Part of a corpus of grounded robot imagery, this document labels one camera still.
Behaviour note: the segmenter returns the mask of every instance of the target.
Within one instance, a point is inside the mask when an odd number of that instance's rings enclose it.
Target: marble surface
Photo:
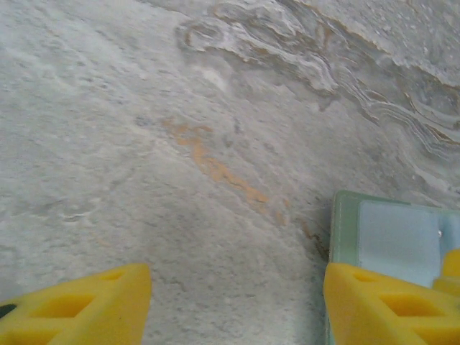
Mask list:
[[[322,344],[334,193],[460,206],[459,17],[0,0],[0,297],[147,262],[144,344]]]

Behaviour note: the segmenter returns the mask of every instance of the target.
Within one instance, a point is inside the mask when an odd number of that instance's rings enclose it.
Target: yellow plastic part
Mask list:
[[[128,264],[6,300],[0,345],[138,345],[150,306],[146,264]]]
[[[443,272],[456,272],[460,262],[446,260],[453,262],[456,269]],[[460,344],[460,299],[453,293],[330,263],[324,298],[337,345]]]
[[[434,281],[433,289],[460,297],[460,249],[444,257],[442,274]]]

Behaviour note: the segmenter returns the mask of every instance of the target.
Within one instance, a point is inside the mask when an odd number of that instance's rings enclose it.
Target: orange stain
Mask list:
[[[162,121],[162,125],[167,128],[175,141],[180,146],[188,146],[191,149],[192,160],[200,171],[209,176],[216,183],[226,183],[236,190],[241,190],[246,196],[246,202],[257,212],[266,214],[266,204],[270,198],[260,190],[252,187],[244,179],[231,173],[229,167],[210,156],[209,149],[203,144],[203,135],[212,133],[212,128],[208,126],[191,127],[188,124],[174,125],[172,120]],[[283,199],[286,208],[290,207],[290,201]],[[279,226],[286,226],[287,221],[280,211],[275,212],[275,222]],[[328,259],[328,249],[323,245],[321,238],[317,234],[310,233],[307,223],[300,220],[303,233],[308,239],[314,242],[315,248],[323,259]]]
[[[276,217],[276,222],[277,222],[278,225],[286,226],[286,219],[285,219],[285,217],[282,215],[281,212],[276,211],[276,212],[275,212],[275,217]]]
[[[302,219],[300,220],[300,226],[302,226],[303,233],[307,236],[307,238],[313,240],[316,251],[324,260],[327,260],[329,258],[329,250],[323,244],[323,241],[321,241],[320,236],[317,234],[312,234],[308,228],[307,222]]]
[[[203,132],[211,133],[212,128],[208,126],[190,127],[187,124],[174,125],[171,120],[164,120],[162,124],[169,129],[178,145],[191,148],[192,159],[203,174],[212,178],[214,182],[225,182],[232,188],[244,191],[247,203],[260,213],[265,213],[268,196],[253,188],[247,181],[232,174],[224,163],[208,156],[209,150],[203,145],[201,135]]]
[[[113,246],[111,246],[109,243],[107,243],[106,241],[104,241],[103,239],[101,239],[101,237],[99,237],[97,235],[96,232],[94,232],[93,230],[89,230],[91,236],[93,236],[93,238],[96,240],[96,242],[101,246],[101,247],[106,247],[106,248],[109,248],[111,250],[114,249]]]

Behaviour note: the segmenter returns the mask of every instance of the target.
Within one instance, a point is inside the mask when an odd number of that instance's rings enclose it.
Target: dark mark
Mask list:
[[[230,139],[227,137],[226,134],[225,134],[224,137],[222,138],[222,141],[224,142],[224,145],[225,145],[226,147],[230,147],[230,146],[232,146],[232,144],[233,144],[233,141],[230,140]]]
[[[4,316],[8,315],[11,313],[14,309],[16,309],[17,305],[15,304],[6,304],[6,305],[1,305],[0,306],[0,318],[3,318]]]
[[[139,127],[147,127],[152,124],[151,119],[146,119],[145,117],[138,116],[136,117],[136,125]]]
[[[234,121],[235,121],[235,124],[234,124],[235,134],[240,134],[242,132],[241,124],[237,118],[234,118]]]
[[[267,142],[264,142],[264,147],[268,152],[275,153],[275,147]]]

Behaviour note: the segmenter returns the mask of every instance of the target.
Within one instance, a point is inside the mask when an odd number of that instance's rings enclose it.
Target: wavy vein pattern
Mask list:
[[[279,71],[331,101],[346,96],[388,134],[402,128],[410,156],[460,182],[460,93],[296,0],[225,2],[177,30],[188,52],[220,52]]]

